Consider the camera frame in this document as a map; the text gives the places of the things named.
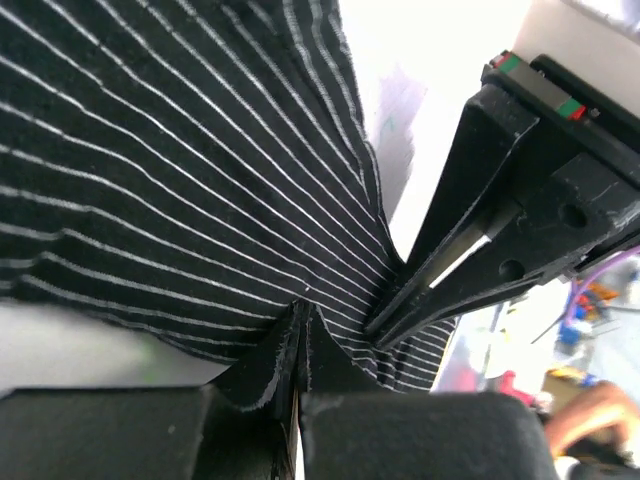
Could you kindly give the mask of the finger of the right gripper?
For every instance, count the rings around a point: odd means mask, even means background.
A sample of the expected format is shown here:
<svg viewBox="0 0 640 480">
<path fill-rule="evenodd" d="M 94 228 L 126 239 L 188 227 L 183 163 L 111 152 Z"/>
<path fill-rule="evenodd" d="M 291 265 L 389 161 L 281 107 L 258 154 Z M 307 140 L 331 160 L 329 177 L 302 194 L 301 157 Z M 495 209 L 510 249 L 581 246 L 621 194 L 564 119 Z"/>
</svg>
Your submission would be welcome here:
<svg viewBox="0 0 640 480">
<path fill-rule="evenodd" d="M 375 332 L 374 345 L 388 349 L 438 319 L 531 284 L 552 265 L 575 260 L 614 228 L 615 212 L 599 203 L 538 200 L 436 286 L 396 309 Z"/>
</svg>

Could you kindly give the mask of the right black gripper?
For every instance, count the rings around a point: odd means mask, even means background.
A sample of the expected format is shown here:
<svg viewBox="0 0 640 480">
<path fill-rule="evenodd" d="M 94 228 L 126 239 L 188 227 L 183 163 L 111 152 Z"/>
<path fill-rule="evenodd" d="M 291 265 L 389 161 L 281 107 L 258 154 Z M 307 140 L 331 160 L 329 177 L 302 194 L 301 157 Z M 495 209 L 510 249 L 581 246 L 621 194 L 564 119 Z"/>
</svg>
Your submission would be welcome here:
<svg viewBox="0 0 640 480">
<path fill-rule="evenodd" d="M 510 152 L 537 123 L 519 155 L 519 200 L 535 204 L 549 178 L 578 189 L 560 201 L 569 225 L 551 243 L 554 258 L 572 255 L 565 267 L 582 272 L 639 244 L 638 115 L 547 55 L 527 63 L 505 51 L 481 81 L 506 92 L 479 92 L 464 105 L 408 260 L 368 321 L 369 335 L 411 335 L 439 300 L 448 307 L 445 296 L 471 284 L 468 274 L 445 282 L 489 229 Z"/>
</svg>

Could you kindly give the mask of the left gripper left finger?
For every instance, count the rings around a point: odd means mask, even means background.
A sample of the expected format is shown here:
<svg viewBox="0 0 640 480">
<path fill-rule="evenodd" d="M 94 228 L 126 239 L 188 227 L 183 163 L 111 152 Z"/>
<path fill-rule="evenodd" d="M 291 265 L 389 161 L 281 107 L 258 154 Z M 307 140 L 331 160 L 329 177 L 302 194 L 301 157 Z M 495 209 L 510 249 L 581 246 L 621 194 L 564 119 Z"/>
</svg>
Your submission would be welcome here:
<svg viewBox="0 0 640 480">
<path fill-rule="evenodd" d="M 69 310 L 1 306 L 5 479 L 291 479 L 295 410 L 262 354 L 229 367 Z"/>
</svg>

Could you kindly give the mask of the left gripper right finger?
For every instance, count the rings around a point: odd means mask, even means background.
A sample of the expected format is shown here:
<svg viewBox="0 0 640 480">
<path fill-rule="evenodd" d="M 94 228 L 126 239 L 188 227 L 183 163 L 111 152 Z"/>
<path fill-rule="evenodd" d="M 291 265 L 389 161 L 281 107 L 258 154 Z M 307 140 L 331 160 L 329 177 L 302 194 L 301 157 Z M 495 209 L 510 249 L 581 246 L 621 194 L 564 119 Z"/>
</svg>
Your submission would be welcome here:
<svg viewBox="0 0 640 480">
<path fill-rule="evenodd" d="M 308 479 L 553 479 L 542 427 L 498 393 L 396 393 L 298 305 L 299 421 Z"/>
</svg>

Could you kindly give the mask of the black striped underwear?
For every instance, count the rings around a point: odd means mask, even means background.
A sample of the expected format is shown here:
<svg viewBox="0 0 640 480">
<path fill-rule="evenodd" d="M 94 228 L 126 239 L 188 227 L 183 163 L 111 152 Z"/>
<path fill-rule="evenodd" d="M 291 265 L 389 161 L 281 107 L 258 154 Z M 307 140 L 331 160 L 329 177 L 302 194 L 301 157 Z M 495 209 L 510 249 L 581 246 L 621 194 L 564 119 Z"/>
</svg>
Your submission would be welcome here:
<svg viewBox="0 0 640 480">
<path fill-rule="evenodd" d="M 456 324 L 364 327 L 402 261 L 334 1 L 5 1 L 1 294 L 232 364 L 306 300 L 384 388 Z"/>
</svg>

